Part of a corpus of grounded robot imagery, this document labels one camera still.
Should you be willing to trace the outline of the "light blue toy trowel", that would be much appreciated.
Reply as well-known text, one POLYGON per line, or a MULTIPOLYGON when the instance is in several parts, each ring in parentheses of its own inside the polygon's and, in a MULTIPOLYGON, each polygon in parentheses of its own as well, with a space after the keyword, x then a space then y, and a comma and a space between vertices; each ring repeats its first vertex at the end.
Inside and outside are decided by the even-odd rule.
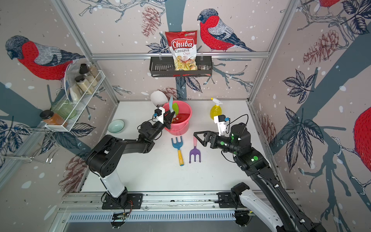
POLYGON ((172 113, 172 112, 174 112, 174 110, 173 110, 173 96, 171 96, 170 97, 170 100, 169 100, 169 110, 170 110, 170 112, 172 113))

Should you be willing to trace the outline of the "green toy spade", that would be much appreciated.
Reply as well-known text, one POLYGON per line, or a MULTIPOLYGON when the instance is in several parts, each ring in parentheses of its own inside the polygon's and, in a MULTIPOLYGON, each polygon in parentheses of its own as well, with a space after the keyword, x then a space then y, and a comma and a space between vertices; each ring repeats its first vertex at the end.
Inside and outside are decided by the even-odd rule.
POLYGON ((179 105, 178 105, 178 103, 176 103, 176 102, 173 103, 172 104, 172 109, 175 112, 175 115, 177 116, 179 114, 179 105))

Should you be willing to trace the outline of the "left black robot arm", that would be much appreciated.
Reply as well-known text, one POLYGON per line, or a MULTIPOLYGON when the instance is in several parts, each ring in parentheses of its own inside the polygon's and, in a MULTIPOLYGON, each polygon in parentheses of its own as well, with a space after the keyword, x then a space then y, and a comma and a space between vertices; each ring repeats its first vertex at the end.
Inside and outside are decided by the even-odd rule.
POLYGON ((164 128, 170 129, 175 112, 162 114, 163 121, 152 124, 145 121, 140 125, 139 137, 135 140, 119 139, 112 135, 104 136, 86 158, 91 172, 98 175, 106 188, 108 199, 121 208, 128 203, 128 190, 121 181, 116 168, 124 154, 149 153, 155 145, 156 137, 164 128))

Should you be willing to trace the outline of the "red toy shovel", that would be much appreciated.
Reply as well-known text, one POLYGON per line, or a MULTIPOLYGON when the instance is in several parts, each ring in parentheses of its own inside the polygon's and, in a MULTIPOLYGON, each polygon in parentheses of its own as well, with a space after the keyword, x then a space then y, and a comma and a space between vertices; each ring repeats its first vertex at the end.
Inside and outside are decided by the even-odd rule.
POLYGON ((190 114, 178 114, 174 119, 173 123, 182 123, 188 120, 190 114))

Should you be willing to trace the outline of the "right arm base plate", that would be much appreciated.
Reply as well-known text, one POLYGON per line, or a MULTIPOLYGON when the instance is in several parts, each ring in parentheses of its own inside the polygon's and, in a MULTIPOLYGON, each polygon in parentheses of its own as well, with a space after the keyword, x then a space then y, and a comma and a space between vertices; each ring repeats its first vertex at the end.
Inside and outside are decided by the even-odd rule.
POLYGON ((236 192, 219 192, 218 199, 214 201, 214 203, 218 204, 220 208, 247 208, 243 205, 242 200, 240 197, 247 196, 251 194, 253 196, 253 192, 251 191, 244 191, 241 193, 236 192))

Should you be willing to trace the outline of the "yellow spray bottle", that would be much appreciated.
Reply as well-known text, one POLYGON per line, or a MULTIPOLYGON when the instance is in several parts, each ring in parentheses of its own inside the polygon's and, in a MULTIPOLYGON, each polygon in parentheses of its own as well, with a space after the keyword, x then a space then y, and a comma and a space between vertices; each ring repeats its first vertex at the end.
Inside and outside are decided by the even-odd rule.
POLYGON ((216 98, 211 98, 211 100, 214 103, 214 106, 210 110, 210 118, 212 120, 214 120, 214 117, 215 116, 222 115, 222 109, 221 109, 221 106, 220 105, 222 105, 223 102, 221 102, 220 100, 218 100, 216 98))

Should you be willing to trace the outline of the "purple toy fork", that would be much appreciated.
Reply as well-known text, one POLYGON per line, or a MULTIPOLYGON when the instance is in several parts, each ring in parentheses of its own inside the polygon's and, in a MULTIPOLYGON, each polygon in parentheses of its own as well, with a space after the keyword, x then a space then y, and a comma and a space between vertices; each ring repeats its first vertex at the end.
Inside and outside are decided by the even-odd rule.
POLYGON ((201 162, 201 152, 197 149, 197 142, 197 138, 193 137, 193 149, 189 153, 189 163, 192 162, 192 159, 194 160, 194 162, 196 162, 197 160, 201 162))

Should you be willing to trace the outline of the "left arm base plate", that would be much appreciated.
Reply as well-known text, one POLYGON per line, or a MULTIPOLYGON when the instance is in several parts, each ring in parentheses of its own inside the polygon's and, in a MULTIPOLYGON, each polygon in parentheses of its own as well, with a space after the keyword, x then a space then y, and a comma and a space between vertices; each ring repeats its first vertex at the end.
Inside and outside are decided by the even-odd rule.
POLYGON ((140 209, 143 201, 143 194, 130 193, 113 198, 108 192, 105 192, 101 197, 103 210, 130 210, 140 209))

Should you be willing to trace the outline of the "blue toy rake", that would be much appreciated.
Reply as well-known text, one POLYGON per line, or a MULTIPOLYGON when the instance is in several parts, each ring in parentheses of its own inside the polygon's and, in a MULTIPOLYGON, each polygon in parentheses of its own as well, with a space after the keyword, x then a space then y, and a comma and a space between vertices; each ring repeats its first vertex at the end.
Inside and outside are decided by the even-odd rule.
POLYGON ((181 147, 183 146, 183 138, 180 136, 179 138, 176 137, 175 139, 172 138, 172 145, 175 149, 177 149, 178 152, 178 159, 179 159, 179 165, 184 165, 184 160, 181 152, 181 147))

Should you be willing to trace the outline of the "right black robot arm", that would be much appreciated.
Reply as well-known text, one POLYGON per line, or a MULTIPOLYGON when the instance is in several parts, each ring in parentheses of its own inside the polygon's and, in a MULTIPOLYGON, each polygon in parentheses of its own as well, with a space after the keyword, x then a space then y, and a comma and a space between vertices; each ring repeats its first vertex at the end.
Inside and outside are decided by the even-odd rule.
POLYGON ((235 206, 251 210, 272 232, 324 232, 321 223, 313 222, 295 204, 281 186, 263 155, 252 147, 251 134, 245 123, 233 125, 228 137, 213 131, 197 131, 194 137, 205 147, 234 155, 238 167, 250 177, 267 197, 266 204, 250 187, 241 182, 231 189, 235 206))

